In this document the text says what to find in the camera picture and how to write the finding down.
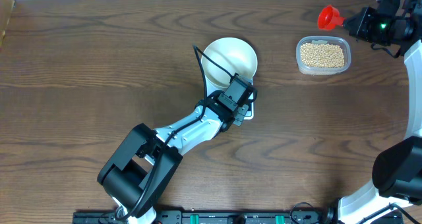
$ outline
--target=wood grain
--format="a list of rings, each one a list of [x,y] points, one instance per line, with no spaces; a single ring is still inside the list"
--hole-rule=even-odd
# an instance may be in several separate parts
[[[1,222],[114,208],[98,172],[135,125],[193,110],[202,81],[191,44],[227,36],[258,53],[255,118],[189,152],[160,203],[281,210],[351,194],[402,140],[408,81],[403,59],[318,31],[328,3],[348,17],[374,0],[19,1],[0,53]],[[301,74],[295,47],[312,35],[346,39],[350,69]]]

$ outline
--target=black wire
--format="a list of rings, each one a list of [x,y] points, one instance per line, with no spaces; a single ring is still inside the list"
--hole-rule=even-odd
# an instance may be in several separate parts
[[[212,59],[210,59],[208,56],[206,56],[206,54],[204,52],[202,52],[196,45],[193,45],[193,49],[195,50],[195,54],[198,54],[196,51],[198,51],[202,56],[204,56],[206,59],[208,59],[212,64],[216,65],[219,69],[223,70],[225,73],[227,73],[230,76],[230,82],[233,80],[233,78],[235,78],[228,70],[225,70],[223,67],[219,66],[219,64],[217,64],[216,62],[214,62]]]
[[[390,206],[391,207],[393,207],[393,208],[397,208],[403,215],[405,215],[408,219],[409,219],[409,221],[411,221],[412,223],[414,223],[414,224],[420,224],[420,222],[418,222],[418,221],[416,221],[416,219],[414,219],[410,214],[408,214],[406,211],[404,211],[403,210],[403,208],[402,207],[400,207],[399,205],[397,205],[397,204],[390,204]]]
[[[393,57],[393,58],[395,58],[395,59],[397,59],[399,56],[400,56],[400,53],[402,52],[402,48],[399,48],[399,50],[397,50],[397,53],[395,54],[395,55],[393,55],[391,52],[390,52],[390,50],[388,50],[387,48],[385,48],[385,47],[378,47],[378,48],[375,48],[374,46],[376,45],[376,43],[372,43],[371,44],[371,49],[372,50],[384,50],[385,52],[387,52],[387,54],[389,55],[389,56],[391,56],[391,57]]]
[[[393,210],[394,208],[397,208],[397,210],[399,210],[403,215],[405,215],[412,223],[414,224],[420,224],[420,222],[416,221],[408,212],[404,211],[402,207],[400,207],[397,204],[389,204],[388,206],[386,206],[385,208],[381,208],[380,210],[370,214],[369,216],[365,217],[362,219],[362,221],[360,221],[358,224],[363,224],[369,220],[371,220],[372,218],[384,213],[387,210]]]
[[[315,211],[316,211],[316,209],[312,206],[312,205],[310,205],[309,203],[307,203],[307,202],[299,202],[298,204],[295,204],[294,206],[293,206],[293,208],[290,210],[290,212],[289,212],[289,217],[290,217],[290,220],[292,221],[292,222],[294,222],[294,223],[296,223],[296,224],[300,224],[299,222],[297,222],[296,221],[296,219],[294,219],[293,218],[293,216],[292,216],[292,213],[293,213],[293,210],[297,207],[297,206],[300,206],[300,205],[308,205],[308,206],[310,206],[311,208],[313,208]],[[314,222],[314,223],[311,223],[311,224],[317,224],[317,223],[320,223],[320,220],[318,220],[317,222]]]
[[[199,58],[199,54],[198,54],[198,52],[200,52],[201,53],[201,50],[196,46],[196,45],[192,45],[193,46],[193,50],[194,50],[194,52],[195,52],[195,56],[196,56],[196,59],[197,59],[197,61],[198,61],[198,64],[199,64],[199,69],[200,69],[200,73],[201,73],[201,75],[202,75],[202,81],[204,82],[204,103],[206,103],[206,98],[207,98],[207,91],[206,91],[206,80],[205,80],[205,73],[204,73],[204,67],[202,66],[202,63],[201,63],[201,61],[200,61],[200,58]],[[176,130],[174,130],[174,131],[172,131],[171,132],[171,134],[170,134],[170,136],[168,136],[168,138],[166,139],[166,141],[164,142],[164,145],[167,145],[169,142],[170,142],[170,140],[178,133],[178,132],[180,132],[180,131],[182,131],[183,129],[185,129],[185,128],[187,128],[188,126],[191,126],[191,125],[193,125],[194,123],[196,123],[196,122],[198,122],[198,121],[200,121],[203,117],[204,117],[204,114],[205,114],[205,105],[203,105],[202,106],[202,112],[201,112],[201,114],[196,118],[196,119],[194,119],[194,120],[192,120],[191,122],[189,122],[189,123],[187,123],[187,124],[185,124],[185,125],[183,125],[183,126],[180,126],[178,129],[176,129]]]

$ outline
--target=red funnel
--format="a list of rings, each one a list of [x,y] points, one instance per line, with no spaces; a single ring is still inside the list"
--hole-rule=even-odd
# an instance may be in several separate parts
[[[340,16],[337,8],[329,5],[325,7],[318,17],[318,28],[320,30],[332,30],[336,26],[342,26],[345,18]]]

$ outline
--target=white bowl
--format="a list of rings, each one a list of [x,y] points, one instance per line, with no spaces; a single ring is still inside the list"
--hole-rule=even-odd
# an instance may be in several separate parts
[[[252,80],[258,68],[258,58],[253,48],[237,38],[222,38],[212,42],[204,53],[232,75],[238,73]],[[225,91],[230,85],[230,76],[204,56],[201,57],[206,79],[217,89]]]

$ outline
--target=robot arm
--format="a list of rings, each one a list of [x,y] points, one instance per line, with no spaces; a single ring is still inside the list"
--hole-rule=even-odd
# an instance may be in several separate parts
[[[127,216],[129,223],[153,222],[156,212],[152,206],[168,185],[182,155],[227,131],[233,123],[240,126],[252,94],[256,98],[256,89],[236,74],[225,92],[216,91],[202,99],[180,121],[155,130],[144,124],[134,127],[97,178],[120,206],[116,219]],[[146,172],[132,159],[134,156],[145,158],[153,168]]]
[[[382,152],[373,178],[350,196],[341,198],[334,222],[370,223],[398,207],[422,204],[422,0],[405,0],[405,14],[396,16],[400,0],[380,0],[377,9],[365,7],[341,25],[349,35],[366,42],[400,45],[394,58],[404,56],[409,77],[409,121],[405,140]]]

